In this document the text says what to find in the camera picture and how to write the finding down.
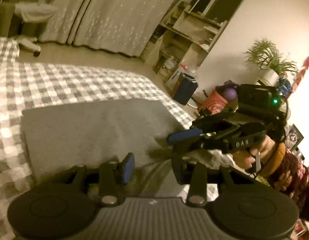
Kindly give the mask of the red patterned sleeve forearm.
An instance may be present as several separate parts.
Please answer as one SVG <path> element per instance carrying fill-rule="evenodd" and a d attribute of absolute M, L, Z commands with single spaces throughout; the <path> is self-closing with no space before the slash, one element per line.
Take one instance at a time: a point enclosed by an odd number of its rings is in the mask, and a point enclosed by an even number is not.
<path fill-rule="evenodd" d="M 276 147 L 259 175 L 266 178 L 271 187 L 291 198 L 299 209 L 300 218 L 309 222 L 309 169 L 284 143 Z"/>

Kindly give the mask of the person's right hand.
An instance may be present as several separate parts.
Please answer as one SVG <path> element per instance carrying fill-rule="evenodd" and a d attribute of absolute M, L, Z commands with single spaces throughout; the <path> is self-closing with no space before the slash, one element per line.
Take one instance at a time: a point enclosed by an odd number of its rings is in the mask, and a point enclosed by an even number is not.
<path fill-rule="evenodd" d="M 260 162 L 265 165 L 276 151 L 277 146 L 275 141 L 270 139 L 269 136 L 266 136 L 263 142 L 252 146 L 249 150 L 233 153 L 233 160 L 239 168 L 247 170 L 252 168 L 253 163 L 256 161 L 256 156 L 258 155 L 260 157 Z"/>

